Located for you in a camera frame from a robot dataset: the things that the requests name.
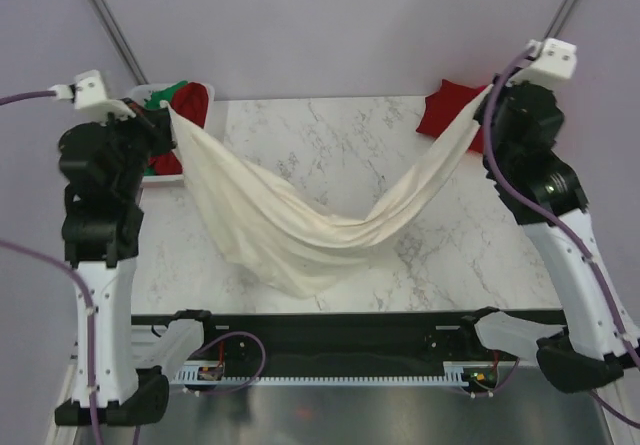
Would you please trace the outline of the white t shirt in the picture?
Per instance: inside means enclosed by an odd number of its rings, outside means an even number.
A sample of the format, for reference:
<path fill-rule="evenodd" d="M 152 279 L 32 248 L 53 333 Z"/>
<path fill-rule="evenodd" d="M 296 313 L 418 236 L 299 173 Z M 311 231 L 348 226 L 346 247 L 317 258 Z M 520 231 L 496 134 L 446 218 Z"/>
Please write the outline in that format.
<path fill-rule="evenodd" d="M 480 129 L 468 102 L 363 220 L 329 212 L 271 171 L 238 157 L 171 106 L 184 183 L 224 258 L 290 296 L 307 298 L 393 250 L 454 173 Z"/>

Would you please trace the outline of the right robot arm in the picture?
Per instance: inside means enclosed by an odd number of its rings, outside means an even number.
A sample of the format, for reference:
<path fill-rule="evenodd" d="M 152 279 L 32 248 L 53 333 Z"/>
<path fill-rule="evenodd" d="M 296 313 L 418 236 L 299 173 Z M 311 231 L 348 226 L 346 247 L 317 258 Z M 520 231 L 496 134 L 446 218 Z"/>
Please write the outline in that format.
<path fill-rule="evenodd" d="M 591 268 L 598 248 L 588 201 L 575 171 L 552 150 L 563 122 L 552 91 L 529 82 L 506 88 L 484 130 L 483 164 L 541 256 L 565 322 L 548 325 L 486 308 L 457 342 L 469 358 L 492 349 L 534 362 L 557 390 L 576 393 L 615 382 L 633 367 L 639 329 L 607 273 Z"/>

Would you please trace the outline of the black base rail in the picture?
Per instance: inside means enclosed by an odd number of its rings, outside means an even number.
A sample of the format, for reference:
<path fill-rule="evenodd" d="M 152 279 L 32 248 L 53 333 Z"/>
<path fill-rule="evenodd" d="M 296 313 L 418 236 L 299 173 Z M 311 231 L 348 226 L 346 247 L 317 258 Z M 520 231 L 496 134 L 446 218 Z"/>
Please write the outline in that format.
<path fill-rule="evenodd" d="M 221 315 L 203 312 L 207 342 L 201 353 L 214 360 L 278 356 L 480 360 L 506 364 L 514 356 L 483 348 L 472 337 L 468 311 Z"/>

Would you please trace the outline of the green t shirt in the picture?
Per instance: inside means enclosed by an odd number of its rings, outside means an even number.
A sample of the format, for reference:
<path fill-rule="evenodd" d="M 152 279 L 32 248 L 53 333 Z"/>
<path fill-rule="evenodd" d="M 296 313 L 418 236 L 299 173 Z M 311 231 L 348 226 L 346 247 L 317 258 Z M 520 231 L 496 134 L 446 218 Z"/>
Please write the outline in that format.
<path fill-rule="evenodd" d="M 174 95 L 188 85 L 188 81 L 183 80 L 163 89 L 152 90 L 144 100 L 144 107 L 148 110 L 158 110 L 163 101 L 170 102 Z"/>

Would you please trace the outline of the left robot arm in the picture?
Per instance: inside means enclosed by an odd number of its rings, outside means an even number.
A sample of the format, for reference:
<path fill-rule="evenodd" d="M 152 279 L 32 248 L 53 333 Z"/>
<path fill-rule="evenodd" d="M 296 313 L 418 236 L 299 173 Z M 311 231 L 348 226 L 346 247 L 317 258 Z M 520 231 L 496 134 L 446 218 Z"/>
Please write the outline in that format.
<path fill-rule="evenodd" d="M 153 424 L 169 400 L 160 366 L 134 365 L 131 293 L 142 178 L 151 157 L 175 143 L 167 112 L 121 103 L 124 115 L 77 125 L 58 142 L 64 259 L 78 286 L 78 364 L 72 394 L 54 412 L 61 426 Z"/>

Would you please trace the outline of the folded dark red t shirt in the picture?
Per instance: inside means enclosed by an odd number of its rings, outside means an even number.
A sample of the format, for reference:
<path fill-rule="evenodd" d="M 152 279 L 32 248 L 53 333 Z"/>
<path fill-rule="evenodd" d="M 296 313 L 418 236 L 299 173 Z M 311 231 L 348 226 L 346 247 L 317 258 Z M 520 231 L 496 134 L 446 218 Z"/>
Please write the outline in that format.
<path fill-rule="evenodd" d="M 486 85 L 469 87 L 442 79 L 439 89 L 425 98 L 425 111 L 416 132 L 429 138 L 440 137 L 464 107 L 486 88 Z"/>

